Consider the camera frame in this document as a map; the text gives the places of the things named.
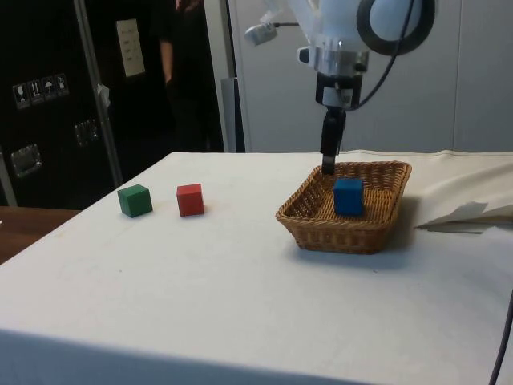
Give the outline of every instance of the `white wall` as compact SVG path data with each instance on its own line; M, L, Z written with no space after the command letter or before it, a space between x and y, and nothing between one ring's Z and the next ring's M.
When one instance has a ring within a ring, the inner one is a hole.
M244 41L244 32L258 23L264 4L261 0L229 2L248 149L318 151L324 109L314 100L316 75L295 59L305 38L297 28L283 28L274 41L251 47ZM503 80L504 76L511 80L513 40L507 17L512 3L442 0L439 5L428 40L397 61L370 104L351 113L344 149L513 150L513 134L507 129L507 98L513 96L513 82ZM281 21L291 19L290 13L281 17ZM387 62L386 57L372 55L364 95Z
M455 143L473 152L513 151L511 0L464 0Z

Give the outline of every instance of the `white sign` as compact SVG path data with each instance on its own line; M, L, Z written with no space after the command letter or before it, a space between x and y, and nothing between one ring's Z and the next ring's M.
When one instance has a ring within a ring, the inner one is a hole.
M125 67L125 75L130 78L146 72L144 68L143 52L139 40L137 20L123 20L116 23L118 27L119 46Z

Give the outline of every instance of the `person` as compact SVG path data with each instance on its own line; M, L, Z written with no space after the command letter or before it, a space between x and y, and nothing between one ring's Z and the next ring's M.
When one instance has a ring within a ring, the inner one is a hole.
M176 150L222 151L204 0L154 0L151 34L160 41Z

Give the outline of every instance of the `red cube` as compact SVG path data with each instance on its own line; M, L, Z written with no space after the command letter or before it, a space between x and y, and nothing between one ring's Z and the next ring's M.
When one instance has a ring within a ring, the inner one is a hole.
M176 197L178 198L178 206L182 217L205 214L201 184L180 186L176 192Z

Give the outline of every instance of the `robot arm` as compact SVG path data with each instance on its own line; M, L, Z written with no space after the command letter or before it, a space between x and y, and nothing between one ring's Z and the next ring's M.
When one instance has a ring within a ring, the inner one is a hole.
M269 22L285 5L285 0L264 1L269 12L260 26L247 33L255 44L277 36ZM437 1L286 0L309 41L297 57L317 72L316 101L328 108L321 141L324 173L334 172L346 112L359 109L372 98L397 56L415 50L427 39L436 18ZM380 82L361 101L370 51L391 59Z

